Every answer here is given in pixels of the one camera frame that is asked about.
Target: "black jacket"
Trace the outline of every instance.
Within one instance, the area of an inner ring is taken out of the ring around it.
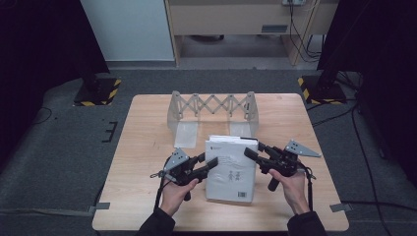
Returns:
[[[175,226],[175,221],[162,209],[157,208],[139,229],[137,236],[169,236]],[[288,221],[290,236],[325,236],[325,228],[315,211],[294,215]]]

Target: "book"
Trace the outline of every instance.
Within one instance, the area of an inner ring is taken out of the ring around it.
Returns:
[[[252,202],[256,163],[245,156],[245,148],[258,151],[258,140],[210,136],[206,141],[206,162],[218,158],[218,165],[208,173],[206,180],[208,200]]]

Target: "barcode label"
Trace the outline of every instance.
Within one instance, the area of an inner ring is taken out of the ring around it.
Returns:
[[[246,192],[237,192],[238,198],[246,198]]]

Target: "white wall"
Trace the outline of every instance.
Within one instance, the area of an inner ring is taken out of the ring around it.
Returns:
[[[174,61],[163,0],[81,0],[106,61]]]

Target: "person's left hand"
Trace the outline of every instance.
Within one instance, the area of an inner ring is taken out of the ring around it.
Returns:
[[[199,180],[194,179],[186,186],[178,186],[172,182],[169,184],[166,183],[168,183],[168,180],[165,179],[164,185],[166,186],[162,191],[162,204],[160,205],[160,208],[172,216],[175,212],[177,212],[180,205],[184,201],[185,195],[196,187]]]

